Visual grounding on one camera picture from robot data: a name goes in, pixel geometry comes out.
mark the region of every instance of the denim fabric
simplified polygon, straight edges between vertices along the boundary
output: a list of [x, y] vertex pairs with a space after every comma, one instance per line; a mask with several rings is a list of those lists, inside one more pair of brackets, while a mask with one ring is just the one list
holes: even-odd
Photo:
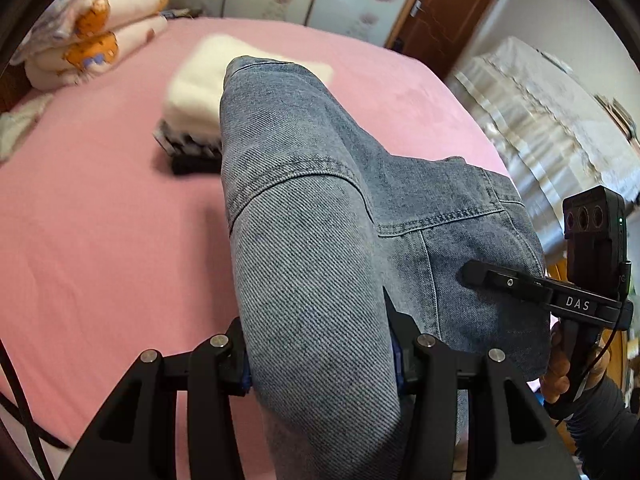
[[411, 405], [383, 286], [452, 348], [544, 371], [548, 314], [459, 281], [471, 258], [543, 272], [508, 178], [389, 155], [291, 63], [235, 59], [220, 115], [236, 294], [280, 480], [397, 476]]

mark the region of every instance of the stitching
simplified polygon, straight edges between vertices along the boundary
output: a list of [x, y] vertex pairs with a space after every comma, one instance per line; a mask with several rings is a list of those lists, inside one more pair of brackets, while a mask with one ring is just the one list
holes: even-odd
[[501, 204], [515, 204], [515, 205], [521, 205], [522, 207], [526, 208], [526, 206], [520, 200], [507, 200], [502, 198], [499, 198], [498, 200], [500, 200]]
[[[491, 180], [489, 179], [489, 175], [487, 174], [486, 170], [482, 170], [482, 172], [484, 173], [484, 176], [487, 179], [487, 182], [489, 183], [489, 185], [491, 186], [491, 189], [494, 193], [494, 195], [496, 196], [496, 198], [498, 197], [498, 193], [496, 192], [494, 185], [491, 183]], [[542, 266], [540, 266], [540, 261], [538, 260], [538, 256], [536, 255], [536, 251], [533, 250], [533, 247], [531, 247], [531, 245], [529, 244], [529, 242], [527, 242], [527, 239], [522, 235], [522, 233], [516, 229], [515, 224], [513, 223], [513, 219], [511, 218], [510, 213], [505, 209], [502, 208], [502, 210], [506, 213], [507, 218], [509, 219], [509, 224], [511, 224], [511, 227], [513, 228], [513, 231], [516, 233], [516, 236], [518, 237], [518, 240], [520, 241], [521, 245], [526, 246], [526, 248], [529, 250], [529, 253], [531, 254], [531, 256], [533, 256], [533, 260], [536, 263], [536, 267], [538, 268], [538, 272], [540, 273], [541, 276], [544, 275], [544, 272], [542, 271]]]
[[436, 330], [438, 331], [438, 339], [442, 341], [442, 332], [440, 331], [440, 312], [438, 310], [438, 293], [436, 291], [435, 280], [433, 279], [433, 271], [431, 270], [431, 258], [429, 256], [429, 251], [427, 250], [427, 242], [424, 240], [424, 234], [422, 231], [419, 231], [420, 239], [422, 240], [422, 246], [424, 248], [424, 254], [427, 257], [427, 268], [429, 269], [429, 279], [431, 285], [431, 293], [433, 294], [433, 304], [436, 310]]
[[409, 220], [402, 223], [378, 224], [378, 235], [381, 237], [395, 237], [410, 233], [411, 231], [417, 231], [429, 227], [436, 227], [437, 225], [446, 224], [457, 220], [464, 220], [489, 215], [492, 213], [499, 213], [501, 211], [501, 208], [488, 209], [482, 207], [473, 207], [470, 209], [461, 209], [459, 211], [421, 218], [418, 220]]
[[[304, 170], [293, 171], [292, 173], [286, 173], [275, 178], [272, 175], [274, 170], [282, 170], [288, 167], [295, 167], [300, 164], [303, 164], [304, 162], [311, 162], [311, 163], [324, 162], [328, 166], [337, 167], [337, 169], [332, 171], [330, 168], [306, 168]], [[339, 170], [343, 170], [346, 174], [340, 173]], [[238, 191], [236, 193], [236, 198], [228, 207], [229, 231], [230, 232], [233, 231], [233, 227], [234, 227], [234, 224], [236, 223], [236, 220], [238, 219], [242, 211], [244, 211], [244, 208], [247, 207], [253, 199], [257, 198], [268, 189], [271, 189], [272, 187], [277, 186], [278, 184], [286, 182], [287, 180], [300, 178], [302, 176], [311, 176], [311, 175], [334, 176], [336, 178], [340, 178], [345, 182], [348, 182], [349, 184], [351, 184], [362, 197], [362, 201], [364, 203], [365, 209], [367, 210], [367, 215], [369, 216], [369, 219], [371, 220], [371, 222], [375, 224], [372, 208], [369, 204], [369, 201], [366, 195], [360, 189], [358, 181], [356, 177], [353, 175], [353, 172], [351, 172], [346, 166], [344, 166], [343, 164], [335, 160], [307, 159], [307, 160], [299, 160], [295, 162], [288, 162], [285, 164], [279, 164], [277, 166], [273, 166], [268, 171], [261, 173], [260, 176], [258, 176], [256, 179], [253, 179], [251, 181], [251, 185], [244, 186], [240, 191]]]
[[253, 66], [260, 66], [260, 65], [289, 65], [289, 64], [295, 64], [295, 63], [292, 63], [290, 61], [277, 61], [275, 59], [272, 59], [270, 61], [261, 61], [261, 62], [257, 62], [257, 63], [249, 63], [247, 65], [241, 66], [240, 68], [234, 70], [231, 74], [229, 74], [228, 78], [231, 79], [233, 76], [235, 76], [241, 70], [244, 70], [245, 68], [251, 68]]
[[[311, 164], [320, 163], [320, 164], [325, 164], [325, 165], [328, 165], [328, 166], [335, 166], [337, 170], [344, 171], [347, 174], [348, 178], [352, 178], [353, 180], [356, 180], [356, 177], [355, 177], [353, 171], [351, 171], [350, 168], [348, 168], [348, 166], [345, 166], [341, 162], [338, 162], [337, 160], [333, 160], [332, 158], [302, 158], [300, 160], [296, 160], [296, 161], [292, 161], [292, 162], [283, 162], [281, 164], [276, 164], [274, 166], [268, 167], [260, 175], [257, 175], [255, 178], [252, 178], [251, 182], [249, 184], [247, 184], [246, 186], [243, 186], [242, 189], [239, 189], [235, 193], [236, 197], [233, 199], [231, 204], [229, 204], [229, 209], [235, 208], [236, 204], [238, 202], [242, 202], [242, 200], [244, 200], [244, 196], [243, 195], [247, 193], [247, 190], [251, 190], [252, 188], [259, 189], [260, 188], [260, 184], [259, 184], [260, 179], [267, 178], [268, 176], [270, 176], [271, 173], [273, 173], [276, 170], [282, 170], [284, 168], [290, 168], [290, 167], [302, 165], [302, 164], [305, 164], [305, 163], [311, 163]], [[322, 168], [322, 170], [319, 170], [318, 168], [314, 168], [314, 170], [315, 171], [325, 171], [326, 168]]]

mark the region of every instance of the white wall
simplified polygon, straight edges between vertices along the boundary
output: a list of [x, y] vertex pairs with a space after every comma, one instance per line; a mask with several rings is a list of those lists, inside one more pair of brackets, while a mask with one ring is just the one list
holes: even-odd
[[640, 124], [640, 72], [589, 0], [496, 0], [458, 63], [508, 36], [558, 56], [588, 91], [617, 98]]

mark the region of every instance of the finger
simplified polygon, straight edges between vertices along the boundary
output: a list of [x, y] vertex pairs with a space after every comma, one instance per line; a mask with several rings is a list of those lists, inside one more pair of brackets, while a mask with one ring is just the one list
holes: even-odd
[[562, 332], [559, 330], [551, 333], [551, 346], [558, 346], [562, 342]]
[[560, 395], [566, 393], [569, 390], [569, 379], [567, 377], [560, 377], [556, 380], [540, 381], [540, 392], [545, 398], [546, 402], [556, 402]]
[[569, 389], [569, 378], [567, 376], [557, 376], [553, 372], [547, 372], [540, 377], [540, 385], [545, 383], [548, 388], [552, 388], [556, 394], [564, 394]]
[[559, 347], [552, 349], [548, 370], [558, 377], [563, 377], [569, 373], [570, 367], [571, 363], [564, 352]]
[[560, 395], [556, 393], [553, 387], [543, 382], [540, 383], [540, 393], [549, 404], [558, 402], [558, 399], [560, 398]]
[[[590, 356], [590, 360], [593, 361], [600, 354], [601, 351], [602, 351], [602, 348], [595, 349], [592, 352], [592, 355]], [[593, 388], [600, 382], [601, 378], [607, 371], [607, 367], [609, 366], [610, 359], [611, 359], [611, 355], [610, 355], [610, 352], [607, 350], [602, 356], [602, 358], [594, 365], [594, 367], [589, 372], [589, 377], [587, 378], [587, 383], [585, 385], [585, 388], [587, 389]]]

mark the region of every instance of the orange teddy bear print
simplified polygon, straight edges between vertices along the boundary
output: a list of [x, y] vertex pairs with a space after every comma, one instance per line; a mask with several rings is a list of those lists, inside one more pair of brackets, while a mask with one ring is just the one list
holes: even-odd
[[118, 55], [118, 42], [115, 34], [107, 32], [90, 40], [70, 45], [62, 56], [81, 72], [91, 64], [113, 63]]
[[156, 12], [160, 12], [161, 10], [164, 10], [168, 2], [169, 0], [160, 0], [160, 3], [158, 5], [158, 10], [156, 10]]
[[103, 30], [110, 13], [108, 0], [94, 0], [91, 7], [76, 20], [76, 36], [82, 40], [95, 36]]

